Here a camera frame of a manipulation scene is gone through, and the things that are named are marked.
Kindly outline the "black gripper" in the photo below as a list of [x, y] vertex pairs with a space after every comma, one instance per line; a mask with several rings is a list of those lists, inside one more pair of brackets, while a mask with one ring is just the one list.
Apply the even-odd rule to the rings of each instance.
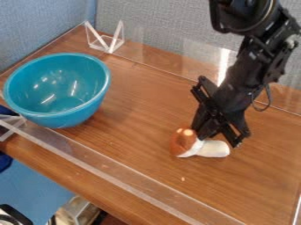
[[246, 94], [230, 84], [216, 86], [204, 76], [199, 76], [190, 91], [199, 102], [191, 122], [198, 138], [204, 140], [223, 134], [228, 145], [235, 148], [250, 136], [244, 119], [244, 111], [250, 106]]

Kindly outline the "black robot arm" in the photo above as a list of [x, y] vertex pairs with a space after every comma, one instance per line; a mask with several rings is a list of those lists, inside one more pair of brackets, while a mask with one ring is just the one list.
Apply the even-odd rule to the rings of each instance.
[[208, 11], [214, 30], [243, 40], [222, 83], [200, 76], [191, 88], [199, 102], [191, 129], [200, 140], [222, 134], [236, 147], [250, 136], [244, 111], [285, 74], [301, 26], [278, 0], [208, 0]]

